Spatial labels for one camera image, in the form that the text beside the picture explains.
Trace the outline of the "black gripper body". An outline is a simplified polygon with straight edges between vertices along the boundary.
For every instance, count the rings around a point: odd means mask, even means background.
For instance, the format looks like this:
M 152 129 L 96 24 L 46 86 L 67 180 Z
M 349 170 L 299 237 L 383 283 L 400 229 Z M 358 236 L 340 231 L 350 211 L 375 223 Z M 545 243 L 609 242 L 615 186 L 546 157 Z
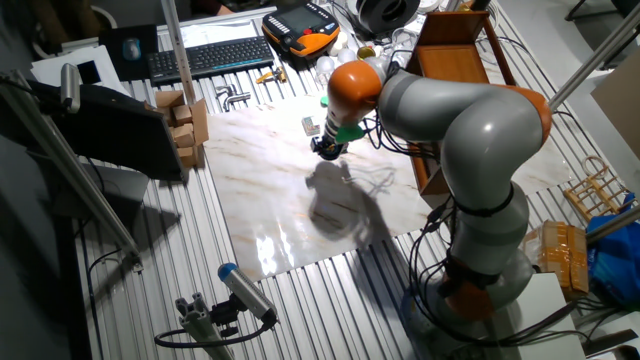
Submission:
M 322 149 L 337 149 L 337 148 L 347 148 L 349 143 L 340 143 L 335 139 L 335 137 L 329 133 L 324 133 L 321 136 L 320 146 Z

